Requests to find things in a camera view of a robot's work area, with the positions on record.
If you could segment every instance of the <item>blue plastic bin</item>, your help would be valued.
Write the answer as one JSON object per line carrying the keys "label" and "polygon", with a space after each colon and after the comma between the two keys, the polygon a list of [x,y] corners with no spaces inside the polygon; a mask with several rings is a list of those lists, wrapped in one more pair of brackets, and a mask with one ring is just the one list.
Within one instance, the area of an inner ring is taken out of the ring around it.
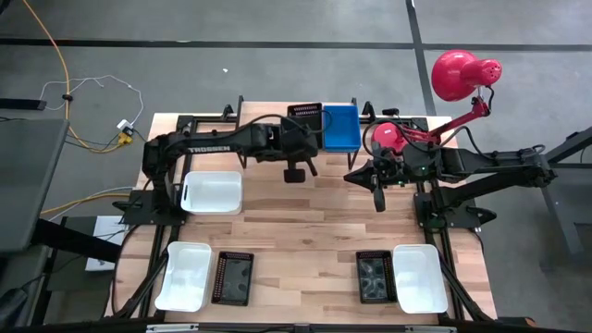
{"label": "blue plastic bin", "polygon": [[362,145],[360,117],[356,105],[325,105],[323,126],[325,129],[325,150],[329,153],[355,153]]}

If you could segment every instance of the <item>white container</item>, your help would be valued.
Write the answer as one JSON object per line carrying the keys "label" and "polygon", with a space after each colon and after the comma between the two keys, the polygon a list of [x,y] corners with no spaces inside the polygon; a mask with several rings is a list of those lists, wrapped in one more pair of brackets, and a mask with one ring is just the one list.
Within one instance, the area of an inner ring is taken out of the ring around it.
{"label": "white container", "polygon": [[167,249],[165,280],[154,306],[159,310],[196,312],[206,303],[212,248],[208,244],[173,241]]}
{"label": "white container", "polygon": [[181,208],[196,215],[236,215],[242,208],[242,175],[192,171],[185,176]]}
{"label": "white container", "polygon": [[438,250],[430,244],[398,245],[393,250],[397,298],[407,314],[440,314],[448,310]]}

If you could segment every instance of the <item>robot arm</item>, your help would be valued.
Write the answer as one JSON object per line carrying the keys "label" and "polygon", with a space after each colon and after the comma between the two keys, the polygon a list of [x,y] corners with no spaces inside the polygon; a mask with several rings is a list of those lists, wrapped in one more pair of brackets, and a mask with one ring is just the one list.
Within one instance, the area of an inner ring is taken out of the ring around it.
{"label": "robot arm", "polygon": [[536,147],[515,152],[473,153],[466,149],[431,147],[430,143],[407,144],[401,154],[372,143],[374,158],[344,180],[367,188],[375,196],[378,212],[385,210],[383,188],[432,180],[456,183],[473,174],[495,174],[498,181],[480,179],[457,188],[432,191],[435,211],[444,211],[475,197],[511,186],[544,187],[556,176]]}
{"label": "robot arm", "polygon": [[249,123],[234,131],[206,133],[171,132],[160,135],[144,145],[142,172],[154,185],[153,208],[165,213],[175,206],[169,195],[167,172],[179,157],[187,154],[237,153],[254,157],[259,162],[288,162],[284,171],[286,182],[304,182],[304,170],[296,163],[305,162],[313,176],[316,169],[312,157],[318,154],[314,133],[283,117],[280,125]]}

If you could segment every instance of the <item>black mesh basket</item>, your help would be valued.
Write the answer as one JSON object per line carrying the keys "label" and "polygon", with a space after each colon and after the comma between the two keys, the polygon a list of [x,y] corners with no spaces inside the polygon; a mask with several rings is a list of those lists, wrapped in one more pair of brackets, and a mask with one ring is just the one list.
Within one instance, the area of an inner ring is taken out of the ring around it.
{"label": "black mesh basket", "polygon": [[249,304],[253,259],[252,253],[220,253],[212,303],[238,306]]}
{"label": "black mesh basket", "polygon": [[[292,118],[298,124],[308,125],[311,130],[322,129],[322,113],[323,104],[321,103],[288,106],[288,117]],[[319,149],[323,148],[323,133],[316,134],[316,145]]]}
{"label": "black mesh basket", "polygon": [[397,291],[390,251],[363,251],[355,254],[360,282],[360,302],[396,302]]}

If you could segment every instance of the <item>wooden table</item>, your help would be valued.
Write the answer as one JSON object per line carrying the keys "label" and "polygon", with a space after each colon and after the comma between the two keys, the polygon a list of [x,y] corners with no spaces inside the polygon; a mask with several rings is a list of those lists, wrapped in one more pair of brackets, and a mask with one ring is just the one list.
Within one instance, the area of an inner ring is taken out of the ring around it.
{"label": "wooden table", "polygon": [[[244,102],[240,123],[269,113],[285,115],[287,105],[294,104],[297,103]],[[155,114],[150,139],[175,130],[178,116]],[[427,120],[429,127],[434,128],[450,118]],[[198,131],[211,129],[234,130],[234,124],[204,124]],[[192,158],[193,170],[240,171],[244,201],[242,212],[236,216],[191,216],[181,228],[179,240],[208,243],[216,253],[254,253],[251,298],[247,307],[208,303],[197,313],[167,312],[167,321],[392,325],[437,322],[434,314],[406,314],[397,303],[362,305],[358,294],[356,251],[392,250],[399,244],[425,242],[413,211],[414,186],[386,190],[387,210],[377,213],[368,190],[343,180],[348,173],[346,154],[320,153],[314,159],[318,177],[312,177],[305,167],[307,176],[302,184],[284,183],[285,163],[257,164],[250,158],[249,165],[242,170],[234,153]],[[367,159],[368,154],[361,149],[354,169]],[[180,175],[181,166],[179,160],[176,175]],[[145,181],[141,173],[137,187],[142,188]],[[140,227],[130,237],[117,271],[117,309],[144,278],[153,238],[153,226]],[[495,317],[477,238],[466,230],[451,229],[450,239],[458,278],[483,310]],[[160,292],[160,283],[159,279],[153,298]],[[211,300],[211,289],[207,299]]]}

